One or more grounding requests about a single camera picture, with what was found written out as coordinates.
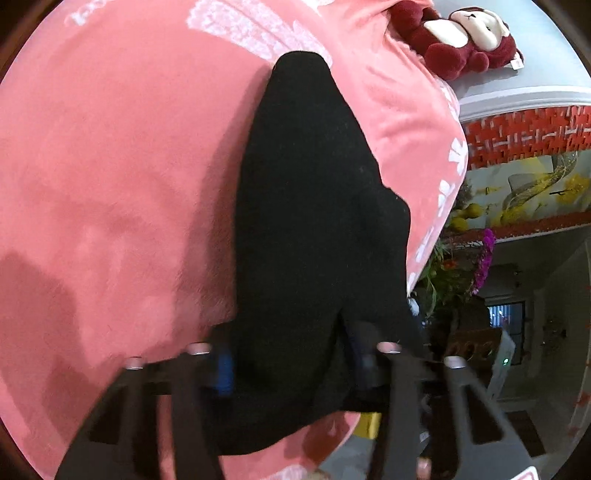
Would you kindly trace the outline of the pink bow-print blanket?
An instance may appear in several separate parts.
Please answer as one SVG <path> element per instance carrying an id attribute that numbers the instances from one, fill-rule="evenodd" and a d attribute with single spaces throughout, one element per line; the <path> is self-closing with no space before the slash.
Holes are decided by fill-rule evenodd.
<path id="1" fill-rule="evenodd" d="M 1 83 L 1 418 L 52 478 L 123 359 L 231 317 L 238 163 L 273 63 L 322 55 L 411 210 L 414 285 L 463 182 L 452 88 L 386 1 L 65 1 Z"/>

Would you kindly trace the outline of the black garment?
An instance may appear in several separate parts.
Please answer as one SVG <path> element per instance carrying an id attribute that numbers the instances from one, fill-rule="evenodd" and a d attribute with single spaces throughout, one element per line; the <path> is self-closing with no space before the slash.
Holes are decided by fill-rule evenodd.
<path id="1" fill-rule="evenodd" d="M 232 388 L 207 397 L 221 455 L 335 412 L 386 410 L 376 345 L 423 351 L 407 300 L 410 226 L 325 60 L 281 56 L 240 165 Z"/>

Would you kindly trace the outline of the potted flower plant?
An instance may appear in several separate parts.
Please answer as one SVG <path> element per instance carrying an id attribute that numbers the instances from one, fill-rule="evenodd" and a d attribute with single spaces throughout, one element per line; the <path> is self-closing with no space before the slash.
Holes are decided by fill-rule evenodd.
<path id="1" fill-rule="evenodd" d="M 413 294 L 423 314 L 429 318 L 436 311 L 456 301 L 467 302 L 484 286 L 492 265 L 496 236 L 484 229 L 473 250 L 454 250 L 438 240 Z"/>

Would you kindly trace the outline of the red and white plush bear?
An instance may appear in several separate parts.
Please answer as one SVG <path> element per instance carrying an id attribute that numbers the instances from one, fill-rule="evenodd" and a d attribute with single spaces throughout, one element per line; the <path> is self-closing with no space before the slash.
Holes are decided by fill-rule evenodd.
<path id="1" fill-rule="evenodd" d="M 508 24 L 494 11 L 464 7 L 444 18 L 432 7 L 400 1 L 390 8 L 390 22 L 427 68 L 445 81 L 470 73 L 524 67 Z"/>

